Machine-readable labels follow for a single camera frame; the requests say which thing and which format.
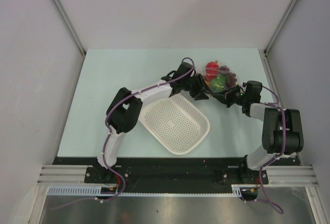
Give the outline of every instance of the white plastic basket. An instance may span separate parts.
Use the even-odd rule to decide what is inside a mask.
[[[193,150],[210,130],[208,119],[181,94],[143,107],[139,120],[167,150],[177,155]]]

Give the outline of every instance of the toy fruit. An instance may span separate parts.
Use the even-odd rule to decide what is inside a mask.
[[[224,91],[225,86],[226,86],[226,81],[227,81],[227,78],[220,74],[220,75],[216,76],[214,79],[212,79],[212,81],[210,83],[210,89],[213,92]]]
[[[209,62],[206,67],[206,77],[208,78],[208,80],[212,80],[215,77],[217,77],[217,75],[219,74],[219,65],[217,61],[211,61]]]

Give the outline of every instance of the white panel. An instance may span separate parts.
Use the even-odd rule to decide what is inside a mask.
[[[0,0],[0,223],[60,138],[82,58],[50,0]]]
[[[264,49],[290,0],[61,0],[87,49]]]
[[[303,162],[313,165],[328,203],[329,45],[330,0],[300,0],[270,54],[286,107],[301,112],[305,138]]]

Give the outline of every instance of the green ball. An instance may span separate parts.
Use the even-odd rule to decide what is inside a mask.
[[[227,78],[221,74],[211,80],[210,89],[213,92],[221,92],[225,89]]]

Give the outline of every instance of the white tray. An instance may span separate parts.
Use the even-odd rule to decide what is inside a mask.
[[[143,107],[139,121],[177,155],[193,150],[210,130],[208,119],[181,94]]]

